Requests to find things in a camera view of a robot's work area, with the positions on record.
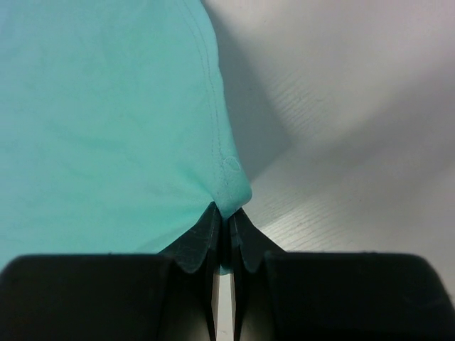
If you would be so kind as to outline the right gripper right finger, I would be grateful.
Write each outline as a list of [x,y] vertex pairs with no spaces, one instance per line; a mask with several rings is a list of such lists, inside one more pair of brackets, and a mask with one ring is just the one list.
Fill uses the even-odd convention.
[[236,340],[453,340],[454,307],[414,254],[284,251],[228,222]]

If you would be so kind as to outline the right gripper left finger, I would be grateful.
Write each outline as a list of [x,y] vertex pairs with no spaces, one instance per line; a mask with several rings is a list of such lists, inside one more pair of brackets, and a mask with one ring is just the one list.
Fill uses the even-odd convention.
[[222,220],[157,254],[31,254],[1,271],[2,340],[214,340]]

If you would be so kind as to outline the teal t shirt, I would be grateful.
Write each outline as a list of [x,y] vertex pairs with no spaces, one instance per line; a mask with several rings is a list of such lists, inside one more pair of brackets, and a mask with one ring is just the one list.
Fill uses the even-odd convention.
[[1,264],[155,253],[252,190],[200,1],[1,2]]

